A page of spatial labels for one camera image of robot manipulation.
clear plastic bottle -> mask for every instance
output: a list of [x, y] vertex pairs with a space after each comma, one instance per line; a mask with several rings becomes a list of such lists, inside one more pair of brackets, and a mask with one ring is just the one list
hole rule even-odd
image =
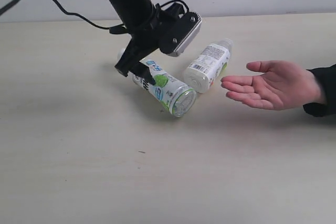
[[223, 39], [207, 46], [184, 71], [184, 82], [198, 93], [207, 92], [226, 68], [232, 53], [233, 41]]
[[[124, 51], [125, 49], [122, 49], [119, 52], [118, 59], [121, 58]], [[196, 91], [186, 83], [168, 74], [155, 61], [144, 59], [142, 63], [150, 68], [156, 85], [153, 86], [145, 79], [132, 74], [134, 83], [151, 93], [173, 116], [181, 118], [195, 103]]]

hand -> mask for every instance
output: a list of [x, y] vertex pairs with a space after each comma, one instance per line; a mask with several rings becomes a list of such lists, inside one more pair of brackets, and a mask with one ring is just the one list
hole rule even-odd
[[227, 97], [247, 106], [265, 110], [287, 110], [308, 103], [325, 104], [322, 87], [308, 70], [287, 61], [258, 61], [247, 69], [259, 76], [226, 76], [222, 87]]

beige table surface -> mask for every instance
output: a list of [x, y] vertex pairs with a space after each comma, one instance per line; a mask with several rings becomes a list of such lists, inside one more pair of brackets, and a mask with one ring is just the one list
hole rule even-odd
[[[180, 78], [224, 37], [224, 74], [336, 62], [336, 14], [207, 18], [184, 55], [152, 58]], [[335, 118], [253, 110], [218, 81], [176, 120], [114, 69], [128, 41], [82, 22], [0, 24], [1, 224], [335, 222]]]

plastic bottle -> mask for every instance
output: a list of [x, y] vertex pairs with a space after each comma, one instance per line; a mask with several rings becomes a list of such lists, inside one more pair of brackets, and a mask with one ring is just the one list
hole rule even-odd
[[233, 41], [230, 39], [210, 44], [184, 71], [184, 82], [198, 93], [207, 92], [226, 68], [232, 47]]
[[[119, 52], [118, 59], [124, 52], [125, 49]], [[156, 85], [153, 86], [145, 79], [132, 74], [134, 83], [151, 93], [173, 116], [181, 118], [195, 103], [196, 91], [186, 83], [168, 74], [155, 61], [144, 59], [142, 63], [150, 68]]]

